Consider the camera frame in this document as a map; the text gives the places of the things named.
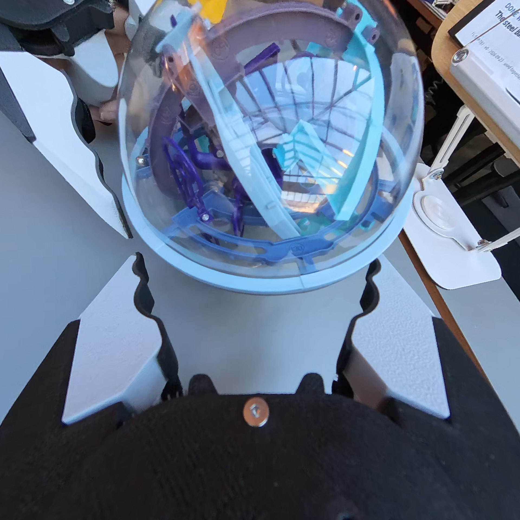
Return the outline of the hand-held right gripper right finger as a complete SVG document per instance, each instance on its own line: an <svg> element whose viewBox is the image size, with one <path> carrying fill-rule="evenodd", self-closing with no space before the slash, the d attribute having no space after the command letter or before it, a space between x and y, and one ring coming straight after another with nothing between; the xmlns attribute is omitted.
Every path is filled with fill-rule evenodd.
<svg viewBox="0 0 520 520"><path fill-rule="evenodd" d="M369 265L360 306L340 350L332 393L376 410L393 399L449 418L434 315L384 256Z"/></svg>

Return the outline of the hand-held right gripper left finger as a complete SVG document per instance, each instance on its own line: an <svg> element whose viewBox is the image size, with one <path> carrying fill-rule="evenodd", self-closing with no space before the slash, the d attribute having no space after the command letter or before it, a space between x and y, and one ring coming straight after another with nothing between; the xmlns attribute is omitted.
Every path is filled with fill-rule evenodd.
<svg viewBox="0 0 520 520"><path fill-rule="evenodd" d="M62 422L122 403L133 414L181 394L178 360L153 315L144 257L131 255L80 315Z"/></svg>

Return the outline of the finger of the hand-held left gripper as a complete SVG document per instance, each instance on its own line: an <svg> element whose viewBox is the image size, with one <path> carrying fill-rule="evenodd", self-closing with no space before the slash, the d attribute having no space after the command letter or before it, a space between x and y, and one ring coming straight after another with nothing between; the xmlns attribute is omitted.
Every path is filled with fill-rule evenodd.
<svg viewBox="0 0 520 520"><path fill-rule="evenodd" d="M2 51L1 70L35 135L34 146L108 225L131 238L119 201L102 179L99 157L77 128L77 98L67 76L20 51Z"/></svg>

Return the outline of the clear plastic maze ball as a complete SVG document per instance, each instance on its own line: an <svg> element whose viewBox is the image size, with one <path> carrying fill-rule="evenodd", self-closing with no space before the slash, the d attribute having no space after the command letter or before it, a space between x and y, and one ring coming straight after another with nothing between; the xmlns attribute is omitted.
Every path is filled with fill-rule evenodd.
<svg viewBox="0 0 520 520"><path fill-rule="evenodd" d="M201 282L327 287L404 226L423 93L392 1L156 1L119 84L126 214Z"/></svg>

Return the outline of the person's left hand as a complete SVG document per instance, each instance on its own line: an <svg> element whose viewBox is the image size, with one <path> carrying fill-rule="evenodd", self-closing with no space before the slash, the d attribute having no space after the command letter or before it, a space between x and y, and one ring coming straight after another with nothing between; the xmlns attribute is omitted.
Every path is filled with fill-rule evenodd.
<svg viewBox="0 0 520 520"><path fill-rule="evenodd" d="M124 26L119 29L114 28L106 30L105 35L118 68L118 82L116 83L116 87L114 88L110 100L103 102L99 107L90 106L89 109L93 120L99 121L104 125L110 125L116 122L117 119L119 81L121 79L123 64L131 42L126 34Z"/></svg>

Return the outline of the grey box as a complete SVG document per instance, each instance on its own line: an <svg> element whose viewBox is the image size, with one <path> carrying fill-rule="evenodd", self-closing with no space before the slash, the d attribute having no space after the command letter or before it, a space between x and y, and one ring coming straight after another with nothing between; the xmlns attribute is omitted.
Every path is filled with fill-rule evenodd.
<svg viewBox="0 0 520 520"><path fill-rule="evenodd" d="M519 96L467 48L451 59L450 72L463 89L519 148Z"/></svg>

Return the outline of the round-cornered wooden table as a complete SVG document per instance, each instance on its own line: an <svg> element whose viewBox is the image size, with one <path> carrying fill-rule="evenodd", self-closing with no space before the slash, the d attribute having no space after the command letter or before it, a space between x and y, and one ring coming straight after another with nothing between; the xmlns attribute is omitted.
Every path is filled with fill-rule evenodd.
<svg viewBox="0 0 520 520"><path fill-rule="evenodd" d="M496 111L486 109L472 93L460 84L450 71L452 58L460 47L449 35L449 30L480 4L482 4L482 1L458 1L450 13L446 15L433 40L432 62L436 71L452 88L462 103L484 125L492 137L496 138L506 155L519 166L519 148L510 139L510 134L505 133L498 125Z"/></svg>

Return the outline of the white printed paper sheet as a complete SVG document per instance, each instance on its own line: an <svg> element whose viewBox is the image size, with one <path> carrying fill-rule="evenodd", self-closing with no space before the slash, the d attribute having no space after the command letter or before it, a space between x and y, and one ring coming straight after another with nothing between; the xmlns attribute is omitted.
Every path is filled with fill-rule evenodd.
<svg viewBox="0 0 520 520"><path fill-rule="evenodd" d="M460 46L486 36L492 41L519 40L519 1L481 1L448 33Z"/></svg>

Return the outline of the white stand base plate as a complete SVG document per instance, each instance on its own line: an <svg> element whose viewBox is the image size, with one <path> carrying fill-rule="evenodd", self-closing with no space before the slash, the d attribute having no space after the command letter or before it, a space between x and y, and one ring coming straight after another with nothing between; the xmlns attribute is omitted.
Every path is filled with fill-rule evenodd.
<svg viewBox="0 0 520 520"><path fill-rule="evenodd" d="M411 187L412 207L404 231L433 282L453 290L501 278L493 254L476 250L480 234L427 165L417 164Z"/></svg>

